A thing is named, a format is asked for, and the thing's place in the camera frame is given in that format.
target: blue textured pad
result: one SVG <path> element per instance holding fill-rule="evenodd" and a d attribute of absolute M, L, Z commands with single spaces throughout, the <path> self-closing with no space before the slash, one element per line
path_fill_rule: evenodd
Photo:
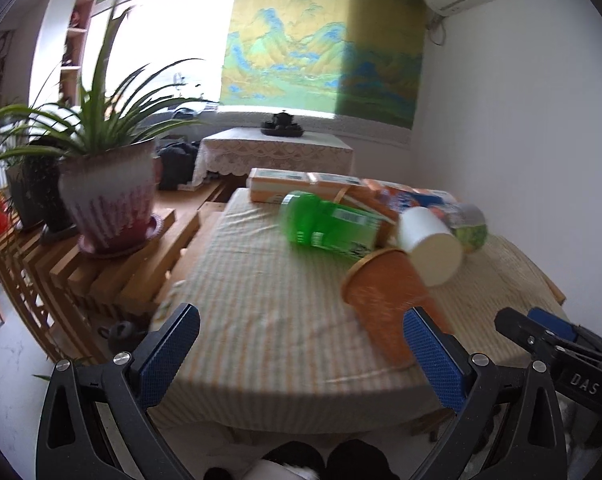
<path fill-rule="evenodd" d="M 141 369 L 138 403 L 144 410 L 161 402 L 183 359 L 196 341 L 200 325 L 198 310 L 190 308 Z"/>
<path fill-rule="evenodd" d="M 543 325 L 546 329 L 551 330 L 557 336 L 567 339 L 567 341 L 572 341 L 574 343 L 577 340 L 577 334 L 574 332 L 570 323 L 562 320 L 560 317 L 556 317 L 554 314 L 546 312 L 542 308 L 536 306 L 530 309 L 530 312 L 527 313 L 527 317 L 532 321 Z"/>
<path fill-rule="evenodd" d="M 463 374 L 414 309 L 403 316 L 403 337 L 441 404 L 460 412 L 466 399 Z"/>

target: green container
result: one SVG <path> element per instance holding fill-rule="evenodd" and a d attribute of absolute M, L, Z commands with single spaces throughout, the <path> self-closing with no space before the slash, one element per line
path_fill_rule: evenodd
<path fill-rule="evenodd" d="M 312 193 L 293 191 L 281 204 L 280 224 L 290 242 L 358 259 L 374 250 L 381 219 Z"/>

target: white paper cup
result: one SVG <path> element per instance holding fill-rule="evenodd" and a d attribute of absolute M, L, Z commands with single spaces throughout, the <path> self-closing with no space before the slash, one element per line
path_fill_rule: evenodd
<path fill-rule="evenodd" d="M 407 252 L 426 286 L 442 285 L 463 261 L 459 240 L 429 209 L 411 207 L 397 225 L 398 246 Z"/>

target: white tile floor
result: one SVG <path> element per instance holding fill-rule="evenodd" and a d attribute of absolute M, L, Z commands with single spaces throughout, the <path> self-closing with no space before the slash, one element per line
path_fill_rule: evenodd
<path fill-rule="evenodd" d="M 49 374 L 52 363 L 1 289 L 0 301 L 6 317 L 5 324 L 0 324 L 0 449 L 23 480 L 35 480 L 36 436 L 47 383 L 32 374 Z M 308 442 L 327 458 L 348 436 L 230 432 L 214 423 L 201 423 L 167 431 L 164 437 L 194 478 L 201 480 L 212 466 L 224 466 L 240 478 L 253 460 L 289 440 Z M 410 437 L 401 426 L 357 437 L 379 447 L 401 480 L 410 478 L 431 449 L 426 436 Z"/>

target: screw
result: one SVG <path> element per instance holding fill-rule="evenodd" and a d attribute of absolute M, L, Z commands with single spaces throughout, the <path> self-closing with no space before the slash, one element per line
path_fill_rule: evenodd
<path fill-rule="evenodd" d="M 127 364 L 127 362 L 130 360 L 130 357 L 132 356 L 128 352 L 119 352 L 114 356 L 113 361 L 115 365 L 122 366 Z"/>
<path fill-rule="evenodd" d="M 547 366 L 545 366 L 543 361 L 534 361 L 532 363 L 532 368 L 541 374 L 547 370 Z"/>
<path fill-rule="evenodd" d="M 61 359 L 56 364 L 56 369 L 60 372 L 65 372 L 70 367 L 70 362 L 67 359 Z"/>
<path fill-rule="evenodd" d="M 475 354 L 472 356 L 472 362 L 477 366 L 487 366 L 490 360 L 487 355 Z"/>

